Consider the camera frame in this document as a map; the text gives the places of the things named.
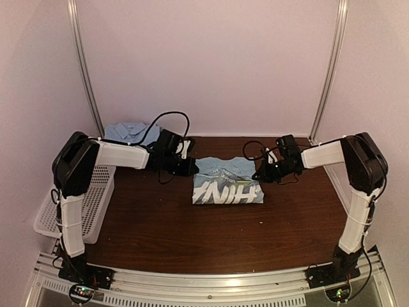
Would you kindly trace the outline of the blue printed garment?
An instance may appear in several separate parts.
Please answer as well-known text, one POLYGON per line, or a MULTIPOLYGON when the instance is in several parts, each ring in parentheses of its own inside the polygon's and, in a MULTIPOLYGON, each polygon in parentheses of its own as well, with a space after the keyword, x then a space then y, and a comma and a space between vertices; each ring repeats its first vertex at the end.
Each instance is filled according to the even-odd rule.
POLYGON ((198 159, 194 175, 194 205, 262 204, 264 192, 257 180, 253 161, 244 157, 224 160, 216 157, 198 159))

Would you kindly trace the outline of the light blue shirt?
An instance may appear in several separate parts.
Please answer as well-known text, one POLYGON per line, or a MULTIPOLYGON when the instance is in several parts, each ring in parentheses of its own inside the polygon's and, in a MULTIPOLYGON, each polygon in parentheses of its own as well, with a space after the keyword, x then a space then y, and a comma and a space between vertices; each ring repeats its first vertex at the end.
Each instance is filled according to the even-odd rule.
MULTIPOLYGON (((139 143, 144 137, 149 125, 143 122, 121 122, 107 125, 104 138, 121 143, 139 143)), ((144 138, 141 146, 152 145, 160 136, 160 127, 154 125, 144 138)))

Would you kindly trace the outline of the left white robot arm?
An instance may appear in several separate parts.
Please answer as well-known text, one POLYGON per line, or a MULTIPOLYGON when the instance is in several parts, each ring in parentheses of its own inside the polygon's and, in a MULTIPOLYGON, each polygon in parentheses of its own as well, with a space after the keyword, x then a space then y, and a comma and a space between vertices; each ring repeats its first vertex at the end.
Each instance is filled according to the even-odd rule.
POLYGON ((54 185, 60 191, 60 221, 63 250, 75 258, 85 252, 82 238, 82 202, 91 184, 95 167, 113 166, 147 169, 172 176, 190 177, 198 173, 189 153, 195 141, 163 129, 156 141, 143 146, 93 138, 74 132, 52 163, 54 185))

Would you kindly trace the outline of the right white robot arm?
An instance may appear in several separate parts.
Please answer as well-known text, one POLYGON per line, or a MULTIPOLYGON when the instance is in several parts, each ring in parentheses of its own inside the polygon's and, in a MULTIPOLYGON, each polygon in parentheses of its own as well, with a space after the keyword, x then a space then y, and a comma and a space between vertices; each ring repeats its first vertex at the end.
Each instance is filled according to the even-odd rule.
POLYGON ((319 167, 344 168, 351 198, 346 224, 327 272, 330 280, 341 282, 364 252, 376 203, 387 186, 389 166, 376 143, 368 133, 361 132, 302 147, 288 134, 277 138, 274 148, 263 147, 257 159, 261 164, 252 177, 265 183, 280 183, 288 175, 301 175, 319 167))

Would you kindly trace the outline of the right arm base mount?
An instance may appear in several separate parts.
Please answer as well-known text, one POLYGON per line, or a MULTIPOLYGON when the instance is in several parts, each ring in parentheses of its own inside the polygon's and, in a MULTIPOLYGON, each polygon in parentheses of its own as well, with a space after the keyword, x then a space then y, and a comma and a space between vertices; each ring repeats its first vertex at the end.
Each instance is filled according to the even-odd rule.
POLYGON ((312 264, 305 270, 309 288, 325 287, 345 282, 348 278, 359 277, 360 270, 357 262, 361 255, 362 248, 348 254, 339 246, 336 246, 331 263, 326 265, 312 264))

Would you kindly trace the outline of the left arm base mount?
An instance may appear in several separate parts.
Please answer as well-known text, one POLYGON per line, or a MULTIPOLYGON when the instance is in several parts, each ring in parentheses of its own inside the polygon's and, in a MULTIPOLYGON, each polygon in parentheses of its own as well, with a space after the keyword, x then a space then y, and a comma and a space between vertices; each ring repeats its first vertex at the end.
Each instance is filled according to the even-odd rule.
POLYGON ((65 251, 60 252, 62 258, 58 276, 87 287, 109 290, 114 271, 105 267, 88 264, 87 254, 70 257, 65 251))

